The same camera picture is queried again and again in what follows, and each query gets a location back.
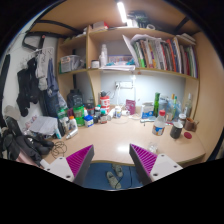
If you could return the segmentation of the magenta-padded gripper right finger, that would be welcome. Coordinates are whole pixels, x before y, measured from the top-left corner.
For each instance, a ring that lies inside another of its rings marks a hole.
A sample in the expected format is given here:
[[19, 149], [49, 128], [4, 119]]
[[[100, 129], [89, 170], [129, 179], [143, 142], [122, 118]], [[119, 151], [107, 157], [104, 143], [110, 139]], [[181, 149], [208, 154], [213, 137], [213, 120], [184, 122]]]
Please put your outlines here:
[[143, 185], [157, 181], [182, 169], [180, 165], [167, 155], [156, 155], [134, 144], [130, 145], [129, 154]]

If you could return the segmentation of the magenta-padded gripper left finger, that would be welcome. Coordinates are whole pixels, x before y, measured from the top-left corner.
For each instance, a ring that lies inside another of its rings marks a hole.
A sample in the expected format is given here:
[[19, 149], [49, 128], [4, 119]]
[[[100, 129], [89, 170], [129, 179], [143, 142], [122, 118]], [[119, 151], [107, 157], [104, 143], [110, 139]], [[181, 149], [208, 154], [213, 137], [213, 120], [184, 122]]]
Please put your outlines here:
[[44, 170], [81, 186], [94, 156], [94, 146], [89, 145], [68, 157], [58, 157]]

